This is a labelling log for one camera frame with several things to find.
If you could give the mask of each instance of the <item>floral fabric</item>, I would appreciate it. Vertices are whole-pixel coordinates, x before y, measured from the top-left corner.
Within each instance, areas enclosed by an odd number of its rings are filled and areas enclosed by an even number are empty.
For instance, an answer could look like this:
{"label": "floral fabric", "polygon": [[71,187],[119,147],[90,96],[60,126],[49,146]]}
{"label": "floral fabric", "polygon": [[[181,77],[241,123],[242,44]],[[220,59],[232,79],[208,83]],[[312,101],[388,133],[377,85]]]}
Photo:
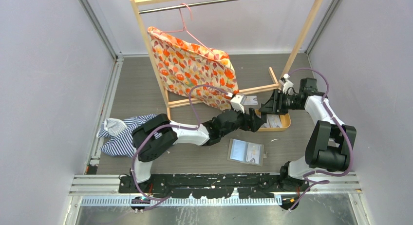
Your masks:
{"label": "floral fabric", "polygon": [[[189,96],[195,85],[208,84],[231,93],[238,92],[235,71],[226,52],[188,43],[162,31],[149,27],[148,33],[153,55],[166,90]],[[230,109],[230,97],[209,88],[199,87],[192,92],[209,106]]]}

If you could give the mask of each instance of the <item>gray wall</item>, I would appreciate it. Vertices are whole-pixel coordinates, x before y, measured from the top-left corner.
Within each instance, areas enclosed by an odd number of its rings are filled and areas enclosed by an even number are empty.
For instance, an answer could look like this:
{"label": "gray wall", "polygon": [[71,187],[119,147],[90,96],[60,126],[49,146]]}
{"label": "gray wall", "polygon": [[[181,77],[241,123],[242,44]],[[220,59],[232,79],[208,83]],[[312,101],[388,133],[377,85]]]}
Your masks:
{"label": "gray wall", "polygon": [[412,13],[413,0],[343,0],[310,55],[357,129],[353,169],[380,225],[413,218]]}
{"label": "gray wall", "polygon": [[[88,0],[109,36],[123,54],[147,54],[130,0]],[[180,0],[142,6],[142,10],[210,0]],[[303,44],[306,49],[329,2],[324,0]],[[192,7],[193,21],[183,9],[189,31],[206,46],[231,53],[290,53],[314,0],[242,0]],[[182,29],[178,10],[142,16],[146,27]],[[173,34],[189,42],[186,33]]]}
{"label": "gray wall", "polygon": [[56,225],[112,59],[78,0],[0,0],[0,223]]}

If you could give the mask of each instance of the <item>wooden frame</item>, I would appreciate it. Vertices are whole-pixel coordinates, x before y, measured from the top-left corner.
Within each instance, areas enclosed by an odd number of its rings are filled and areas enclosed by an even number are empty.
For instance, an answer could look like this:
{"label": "wooden frame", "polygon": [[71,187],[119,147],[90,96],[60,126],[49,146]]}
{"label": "wooden frame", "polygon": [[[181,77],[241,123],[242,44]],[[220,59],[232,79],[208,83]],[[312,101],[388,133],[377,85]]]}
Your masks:
{"label": "wooden frame", "polygon": [[[156,68],[155,58],[152,54],[147,29],[146,29],[146,27],[143,23],[141,15],[139,13],[139,7],[142,6],[142,5],[147,5],[147,4],[162,3],[162,2],[168,2],[168,1],[174,1],[174,0],[130,0],[130,1],[131,1],[131,5],[132,5],[132,8],[133,8],[133,12],[135,13],[135,16],[136,16],[136,20],[139,24],[139,29],[140,29],[140,32],[142,34],[143,41],[145,43],[146,49],[147,49],[148,54],[149,54],[149,59],[150,59],[150,62],[152,64],[153,72],[155,73],[156,80],[158,82],[159,89],[160,89],[161,94],[162,94],[162,98],[163,98],[165,106],[167,108],[168,117],[170,119],[170,117],[171,117],[170,109],[175,108],[175,107],[187,106],[187,105],[189,105],[189,100],[188,99],[183,99],[183,100],[178,100],[178,101],[169,101],[168,91],[164,88],[164,86],[162,84],[162,81],[160,79],[160,76],[159,76],[159,71]],[[323,0],[315,0],[314,1],[313,6],[311,7],[310,13],[307,16],[307,19],[305,20],[304,26],[303,26],[303,28],[300,32],[300,35],[297,39],[297,42],[294,45],[293,51],[291,52],[290,57],[288,58],[287,64],[284,67],[284,70],[281,74],[281,77],[290,70],[291,65],[293,64],[294,59],[297,56],[297,53],[298,53],[302,43],[304,42],[305,37],[307,36],[308,30],[310,29],[310,26],[314,21],[314,18],[315,18],[316,14],[317,14],[320,6],[321,6],[322,1]],[[274,89],[278,89],[280,87],[280,84],[278,83],[277,78],[275,77],[275,74],[272,71],[272,68],[269,68],[268,71],[270,73],[270,76],[271,76],[272,81],[273,81],[274,84],[240,90],[240,93],[255,94],[255,93],[266,92],[266,91],[271,91],[271,90],[274,90]],[[193,104],[201,103],[201,101],[196,99],[196,98],[192,98],[191,101],[192,101]]]}

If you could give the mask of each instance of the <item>pink hanger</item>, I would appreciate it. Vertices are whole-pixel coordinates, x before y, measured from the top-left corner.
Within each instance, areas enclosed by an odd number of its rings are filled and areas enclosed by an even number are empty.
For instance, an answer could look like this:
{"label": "pink hanger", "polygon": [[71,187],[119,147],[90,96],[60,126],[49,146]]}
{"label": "pink hanger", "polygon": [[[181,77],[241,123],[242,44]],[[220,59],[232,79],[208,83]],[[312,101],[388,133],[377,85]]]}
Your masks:
{"label": "pink hanger", "polygon": [[[188,5],[186,5],[186,3],[181,3],[181,5],[185,5],[185,6],[189,9],[189,14],[190,14],[191,20],[192,20],[192,11],[191,11],[191,8],[190,8]],[[184,28],[183,28],[182,30],[177,30],[177,31],[167,31],[167,32],[162,31],[162,32],[163,32],[163,33],[179,33],[179,32],[186,31],[186,32],[187,32],[193,39],[195,39],[199,44],[201,44],[203,47],[207,48],[207,49],[209,50],[209,52],[212,53],[212,55],[214,56],[214,59],[215,59],[216,61],[220,61],[219,58],[218,58],[218,55],[214,54],[209,47],[206,47],[200,40],[198,40],[194,35],[192,35],[192,34],[188,31],[187,25],[185,24],[185,20],[184,20],[184,17],[182,16],[182,11],[181,11],[180,8],[179,8],[179,14],[181,15],[181,20],[182,20],[182,24],[183,24]]]}

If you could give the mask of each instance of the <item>blue and white striped cloth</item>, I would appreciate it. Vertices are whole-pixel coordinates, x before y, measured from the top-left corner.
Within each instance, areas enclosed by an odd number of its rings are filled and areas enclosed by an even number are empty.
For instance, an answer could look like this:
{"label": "blue and white striped cloth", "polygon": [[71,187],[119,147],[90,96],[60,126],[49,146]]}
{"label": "blue and white striped cloth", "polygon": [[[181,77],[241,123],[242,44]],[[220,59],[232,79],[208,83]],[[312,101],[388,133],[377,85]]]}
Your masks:
{"label": "blue and white striped cloth", "polygon": [[[123,120],[126,124],[124,129],[118,136],[111,136],[108,131],[104,130],[104,123],[100,126],[97,137],[107,137],[110,140],[102,146],[101,150],[110,156],[129,156],[133,157],[136,149],[133,147],[132,131],[142,124],[148,122],[150,119],[157,116],[156,114],[148,114],[143,116],[136,116]],[[160,137],[159,133],[155,133],[155,138]]]}

